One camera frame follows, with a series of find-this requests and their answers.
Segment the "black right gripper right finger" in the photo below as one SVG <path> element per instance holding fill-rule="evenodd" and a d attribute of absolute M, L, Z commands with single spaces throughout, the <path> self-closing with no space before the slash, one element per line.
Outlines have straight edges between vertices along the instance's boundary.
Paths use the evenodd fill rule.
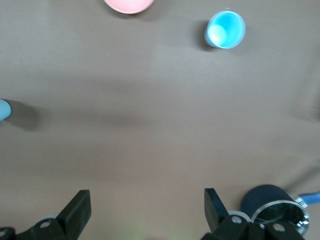
<path fill-rule="evenodd" d="M 240 210 L 227 210 L 214 188 L 204 190 L 204 212 L 210 231 L 204 240 L 303 240 L 308 212 L 280 187 L 254 187 Z"/>

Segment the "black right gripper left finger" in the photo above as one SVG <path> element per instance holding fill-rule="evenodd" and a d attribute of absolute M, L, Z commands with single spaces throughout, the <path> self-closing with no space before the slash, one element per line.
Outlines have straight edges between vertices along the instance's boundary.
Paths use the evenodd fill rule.
<path fill-rule="evenodd" d="M 77 240 L 91 217 L 90 191 L 80 190 L 56 216 L 38 221 L 30 229 L 16 233 L 1 227 L 2 240 Z"/>

